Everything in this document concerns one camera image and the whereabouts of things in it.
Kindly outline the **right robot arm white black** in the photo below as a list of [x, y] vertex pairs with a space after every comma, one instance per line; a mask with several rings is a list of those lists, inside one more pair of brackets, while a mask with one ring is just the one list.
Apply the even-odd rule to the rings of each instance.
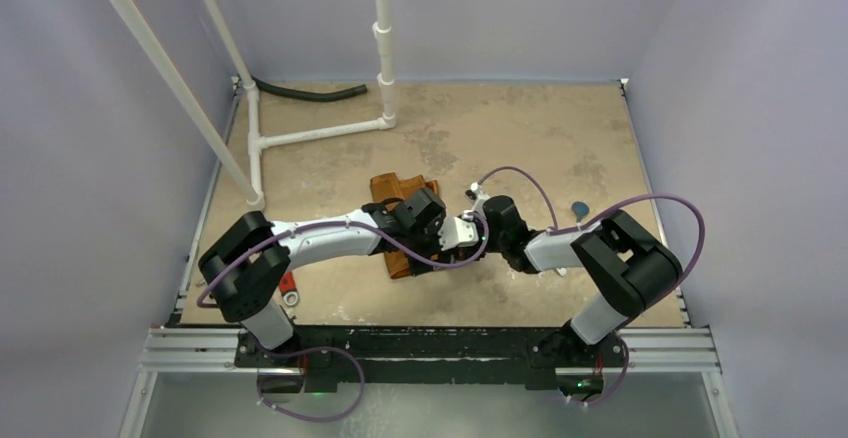
[[536, 345], [563, 353], [573, 364], [596, 357], [605, 338], [661, 300], [683, 277], [679, 259], [623, 210], [586, 229], [556, 234], [529, 228], [508, 196], [471, 190], [465, 195], [488, 223], [486, 250], [499, 254], [511, 269], [539, 274], [582, 268], [588, 273], [598, 293]]

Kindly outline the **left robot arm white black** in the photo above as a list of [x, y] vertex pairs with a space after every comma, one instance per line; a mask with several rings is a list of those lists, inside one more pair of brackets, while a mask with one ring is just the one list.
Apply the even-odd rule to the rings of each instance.
[[297, 357], [298, 340], [290, 317], [273, 301], [285, 274], [336, 258], [402, 248], [431, 259], [440, 250], [438, 231], [445, 218], [444, 202], [428, 188], [405, 200], [368, 203], [308, 222], [271, 221], [260, 211], [248, 212], [199, 259], [207, 286], [197, 303], [218, 308], [226, 322], [250, 332], [272, 366], [287, 366]]

